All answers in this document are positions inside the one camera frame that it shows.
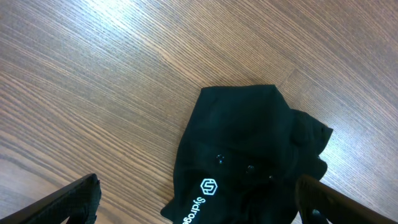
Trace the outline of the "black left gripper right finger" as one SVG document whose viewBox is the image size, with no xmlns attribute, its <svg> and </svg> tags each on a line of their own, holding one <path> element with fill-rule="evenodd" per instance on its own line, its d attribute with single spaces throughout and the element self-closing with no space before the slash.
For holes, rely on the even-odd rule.
<svg viewBox="0 0 398 224">
<path fill-rule="evenodd" d="M 396 224 L 309 175 L 297 180 L 295 203 L 303 224 Z"/>
</svg>

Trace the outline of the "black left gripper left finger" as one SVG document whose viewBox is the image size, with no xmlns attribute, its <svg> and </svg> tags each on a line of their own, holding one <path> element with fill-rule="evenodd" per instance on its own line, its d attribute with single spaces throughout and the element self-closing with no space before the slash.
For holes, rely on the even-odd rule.
<svg viewBox="0 0 398 224">
<path fill-rule="evenodd" d="M 88 174 L 1 219 L 1 224 L 94 224 L 101 200 L 100 180 Z"/>
</svg>

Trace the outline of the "black t-shirt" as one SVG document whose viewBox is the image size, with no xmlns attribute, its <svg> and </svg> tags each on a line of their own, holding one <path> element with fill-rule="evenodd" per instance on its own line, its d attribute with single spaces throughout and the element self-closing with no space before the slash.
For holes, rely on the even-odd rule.
<svg viewBox="0 0 398 224">
<path fill-rule="evenodd" d="M 295 184 L 321 179 L 332 129 L 274 85 L 203 88 L 177 150 L 173 223 L 291 223 Z"/>
</svg>

